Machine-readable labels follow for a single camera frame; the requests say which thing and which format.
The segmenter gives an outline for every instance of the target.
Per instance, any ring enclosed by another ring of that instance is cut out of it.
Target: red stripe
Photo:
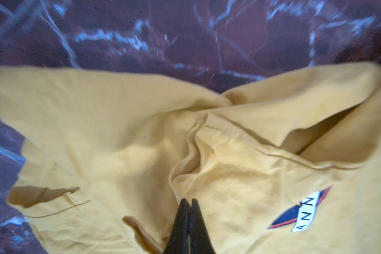
[[[325,191],[322,193],[322,196],[318,200],[318,203],[317,203],[318,205],[320,204],[320,202],[322,202],[325,199],[327,193],[329,193],[330,188],[331,188],[331,186],[329,188],[325,189]],[[278,228],[278,227],[281,227],[281,226],[284,226],[287,224],[291,224],[291,223],[295,222],[296,220],[297,220],[297,218],[290,219],[289,221],[284,221],[284,222],[278,223],[276,225],[271,225],[269,228]]]
[[[294,219],[290,219],[289,221],[284,221],[284,222],[278,223],[278,224],[276,224],[276,225],[272,225],[272,226],[270,226],[269,228],[278,228],[278,227],[280,227],[280,226],[284,226],[284,225],[287,225],[287,224],[291,224],[291,223],[295,222],[296,220],[297,220],[296,218],[294,218]]]
[[[320,202],[322,202],[325,199],[325,197],[326,197],[327,193],[329,192],[330,188],[331,188],[331,186],[329,188],[325,189],[325,191],[323,192],[323,195],[318,200],[318,204],[320,204]]]

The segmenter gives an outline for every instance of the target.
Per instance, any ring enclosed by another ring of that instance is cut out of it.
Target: stitching
[[[81,203],[81,204],[77,204],[77,205],[68,207],[68,208],[63,209],[63,210],[61,210],[61,211],[59,211],[59,212],[56,212],[56,213],[51,213],[51,214],[48,214],[48,215],[37,216],[37,217],[35,217],[35,216],[26,216],[26,215],[25,215],[25,217],[27,217],[27,218],[45,218],[45,217],[47,217],[47,216],[55,215],[55,214],[61,213],[61,212],[63,212],[63,211],[69,210],[69,209],[71,209],[71,208],[75,208],[76,206],[81,206],[81,205],[87,204],[89,201],[90,201],[90,200],[86,201],[85,203]]]
[[[205,125],[205,126],[206,126],[207,128],[210,128],[210,129],[218,130],[218,131],[220,131],[220,132],[223,133],[223,134],[228,134],[228,133],[226,133],[225,131],[223,131],[222,129],[219,129],[219,128],[217,128],[217,127],[212,127],[212,126],[209,126],[209,125]],[[233,138],[235,138],[235,139],[237,139],[237,140],[239,140],[239,141],[241,141],[241,142],[243,142],[239,137],[235,137],[234,135],[230,135],[230,134],[228,134],[228,135],[231,136],[231,137],[233,137]],[[311,168],[311,169],[313,169],[313,170],[328,170],[328,169],[330,169],[330,168],[335,168],[335,169],[340,169],[340,170],[356,170],[356,169],[361,168],[361,166],[357,166],[357,167],[353,167],[353,168],[339,167],[339,166],[334,165],[334,164],[332,164],[332,165],[330,165],[330,166],[326,166],[326,167],[315,168],[315,167],[311,167],[310,165],[307,165],[307,164],[305,164],[305,163],[302,163],[302,162],[300,162],[300,161],[294,160],[294,159],[292,159],[292,158],[284,157],[284,156],[282,156],[282,155],[272,155],[272,154],[267,154],[267,153],[263,152],[261,149],[259,149],[258,147],[256,147],[255,145],[251,145],[251,146],[252,146],[255,150],[261,152],[261,153],[264,154],[264,155],[268,155],[268,156],[273,156],[273,157],[278,157],[278,158],[282,158],[282,159],[285,159],[285,160],[289,160],[289,161],[292,161],[292,162],[294,162],[294,163],[296,163],[296,164],[299,164],[299,165],[302,165],[302,166]]]

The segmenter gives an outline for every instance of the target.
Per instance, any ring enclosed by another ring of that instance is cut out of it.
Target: marble surface
[[[381,62],[381,0],[0,0],[0,65],[160,73],[217,92]],[[5,205],[23,137],[0,122],[0,253],[44,253]]]

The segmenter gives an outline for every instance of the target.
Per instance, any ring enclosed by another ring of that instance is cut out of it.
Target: white label
[[[315,218],[319,195],[320,191],[310,194],[306,198],[302,199],[295,227],[291,230],[292,232],[304,231],[310,226]]]

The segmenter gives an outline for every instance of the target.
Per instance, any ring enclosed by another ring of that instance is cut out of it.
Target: printed logo
[[[316,208],[325,199],[331,187],[304,198],[300,205],[293,206],[276,219],[269,228],[278,228],[296,222],[292,232],[306,230],[315,218]]]

